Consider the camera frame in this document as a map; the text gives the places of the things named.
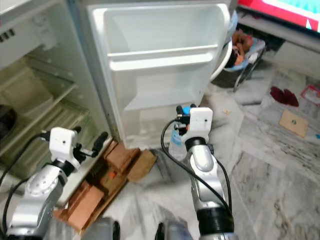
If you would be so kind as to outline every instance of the red object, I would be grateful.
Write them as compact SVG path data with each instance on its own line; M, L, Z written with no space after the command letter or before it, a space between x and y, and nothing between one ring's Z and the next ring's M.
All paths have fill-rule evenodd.
M296 95L288 89L282 91L278 87L273 86L270 89L270 95L274 98L274 100L281 104L299 107L299 102Z
M116 177L116 175L117 175L117 174L116 174L114 171L113 171L113 172L110 172L110 173L109 173L109 178L110 178L110 179L114 179L114 178Z
M309 85L301 93L301 97L320 107L320 89L317 89L315 86Z
M293 107L299 107L299 102L296 95L290 92L288 89L284 90L284 97L288 105Z
M293 24L300 25L304 28L306 27L307 21L309 20L312 30L318 31L319 19L314 18L312 14L310 14L310 16L308 17L293 11L286 10L284 8L277 7L276 5L278 3L271 5L263 0L238 0L238 3L258 12L265 13L267 15L285 20Z

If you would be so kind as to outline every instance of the brown cardboard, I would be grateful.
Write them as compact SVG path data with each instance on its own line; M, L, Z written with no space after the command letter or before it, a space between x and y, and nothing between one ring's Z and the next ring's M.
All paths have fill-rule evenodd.
M100 185L108 190L109 195L112 195L126 179L125 175L117 173L113 167L109 167L108 171L100 179Z
M68 223L80 231L86 225L103 196L104 193L102 191L92 186L71 213Z
M104 197L103 200L99 203L99 205L96 207L96 209L93 211L90 219L88 220L87 224L85 225L85 228L81 231L81 234L85 232L88 226L90 226L92 223L97 220L99 215L112 203L112 201L116 198L118 193L121 191L121 189L126 185L127 179L124 178L123 182L121 182L117 189L109 194L107 197Z
M151 151L144 150L130 169L127 175L128 180L135 183L142 179L150 172L152 166L156 162L156 159L156 156L154 156Z
M126 149L121 142L106 156L106 161L117 171L124 173L129 164L140 154L139 148Z
M74 192L74 194L70 198L68 202L68 207L65 209L55 210L53 212L54 216L57 219L60 219L62 221L65 221L65 222L68 221L68 218L70 217L72 212L76 209L81 199L90 190L90 188L91 188L91 185L89 185L87 181L83 181L83 183L81 183L81 185L77 188L77 190Z
M298 136L305 138L309 121L289 110L285 110L279 124Z
M112 140L112 142L110 143L110 145L107 147L107 149L105 150L104 154L103 154L103 159L107 159L107 156L112 152L113 149L115 149L115 147L118 145L118 142Z

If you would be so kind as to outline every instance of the door shelf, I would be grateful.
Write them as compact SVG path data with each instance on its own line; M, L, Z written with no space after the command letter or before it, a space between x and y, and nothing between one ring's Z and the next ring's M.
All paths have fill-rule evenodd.
M185 56L159 57L153 59L139 59L127 61L110 61L112 71L132 71L151 68L163 68L182 65L195 65L209 63L213 55L209 52L202 54L192 54Z
M215 45L221 33L214 33L228 28L229 15L227 6L212 1L98 4L88 11L91 24L107 36L109 54Z
M196 97L190 89L179 89L173 91L160 91L154 94L137 95L125 108L125 111L134 111L147 108L155 108L168 105L179 105L184 103L194 103Z
M130 52L118 52L109 53L108 57L130 57L130 56L148 56L157 54L189 54L195 51L212 50L218 47L217 44L214 45L204 45L204 46L192 46L192 47L180 47L180 48L169 48L169 49L158 49L149 51L130 51Z

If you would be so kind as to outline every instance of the red cloth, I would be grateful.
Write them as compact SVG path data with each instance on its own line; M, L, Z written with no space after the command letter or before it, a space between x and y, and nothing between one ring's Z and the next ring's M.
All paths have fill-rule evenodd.
M272 86L270 89L270 95L274 98L274 100L281 104L299 107L299 102L296 95L288 89L282 91L278 87Z

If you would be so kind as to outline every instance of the television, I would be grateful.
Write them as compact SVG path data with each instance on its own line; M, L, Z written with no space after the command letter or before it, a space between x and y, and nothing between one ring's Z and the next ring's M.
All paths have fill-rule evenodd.
M320 0L238 0L240 7L320 35Z

